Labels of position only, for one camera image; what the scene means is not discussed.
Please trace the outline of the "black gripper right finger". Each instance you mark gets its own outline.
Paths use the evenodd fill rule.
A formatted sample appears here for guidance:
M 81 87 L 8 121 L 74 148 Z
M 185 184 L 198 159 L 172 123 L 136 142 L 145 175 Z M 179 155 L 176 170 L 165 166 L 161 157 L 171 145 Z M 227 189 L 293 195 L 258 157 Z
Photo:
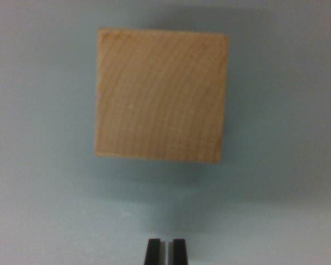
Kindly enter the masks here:
M 188 265 L 188 253 L 186 240 L 176 238 L 168 243 L 168 263 L 167 265 Z

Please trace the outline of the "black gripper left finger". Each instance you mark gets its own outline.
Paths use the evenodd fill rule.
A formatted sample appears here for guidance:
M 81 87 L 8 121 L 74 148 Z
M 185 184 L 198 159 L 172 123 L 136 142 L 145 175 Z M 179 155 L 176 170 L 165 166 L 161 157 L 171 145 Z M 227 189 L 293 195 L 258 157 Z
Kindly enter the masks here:
M 144 265 L 165 265 L 166 243 L 159 238 L 148 240 Z

